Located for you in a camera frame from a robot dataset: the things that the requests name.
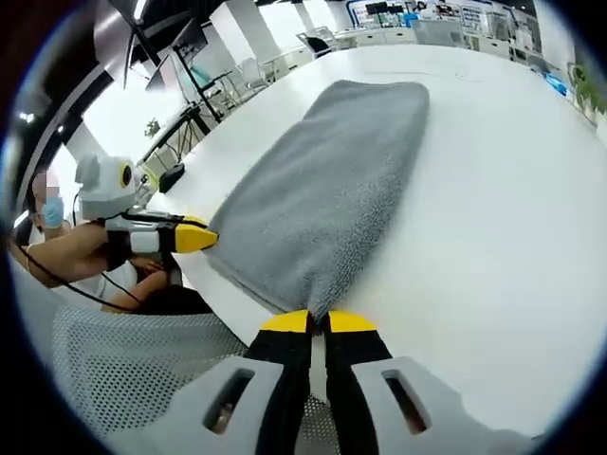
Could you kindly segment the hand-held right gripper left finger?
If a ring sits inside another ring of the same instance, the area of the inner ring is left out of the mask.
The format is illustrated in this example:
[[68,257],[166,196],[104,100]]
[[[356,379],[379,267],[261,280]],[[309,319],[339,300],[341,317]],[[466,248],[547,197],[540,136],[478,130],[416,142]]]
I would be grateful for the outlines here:
[[265,322],[242,356],[178,390],[164,414],[120,435],[123,454],[292,454],[310,392],[313,322]]

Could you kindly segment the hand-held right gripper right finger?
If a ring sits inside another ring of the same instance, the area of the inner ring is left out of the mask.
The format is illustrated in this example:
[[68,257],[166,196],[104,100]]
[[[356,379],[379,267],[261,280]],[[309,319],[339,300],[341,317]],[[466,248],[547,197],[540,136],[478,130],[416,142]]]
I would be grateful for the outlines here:
[[490,428],[458,392],[407,356],[394,357],[367,319],[324,321],[326,394],[343,454],[529,454],[537,440]]

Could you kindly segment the person's left hand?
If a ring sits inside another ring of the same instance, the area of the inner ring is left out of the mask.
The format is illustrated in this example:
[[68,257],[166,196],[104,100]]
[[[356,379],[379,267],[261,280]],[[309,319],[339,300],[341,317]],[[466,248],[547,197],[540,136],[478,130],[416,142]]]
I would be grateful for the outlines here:
[[92,222],[81,225],[85,228],[84,239],[90,259],[101,261],[101,271],[114,270],[125,262],[134,264],[135,268],[151,274],[163,271],[163,265],[146,256],[139,255],[131,249],[130,237],[126,231],[108,232],[104,224]]

